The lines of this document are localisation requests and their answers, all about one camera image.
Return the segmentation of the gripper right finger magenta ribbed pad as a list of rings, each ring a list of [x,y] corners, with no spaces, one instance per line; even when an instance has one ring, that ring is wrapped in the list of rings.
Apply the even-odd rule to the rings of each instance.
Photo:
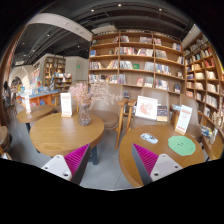
[[[132,144],[132,156],[144,185],[155,182],[182,169],[167,154],[157,155],[137,144]]]

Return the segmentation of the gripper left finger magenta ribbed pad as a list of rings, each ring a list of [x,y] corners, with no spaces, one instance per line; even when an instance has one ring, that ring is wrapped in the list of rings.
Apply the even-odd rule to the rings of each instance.
[[[42,169],[79,185],[90,157],[90,145],[86,144],[66,156],[56,155]]]

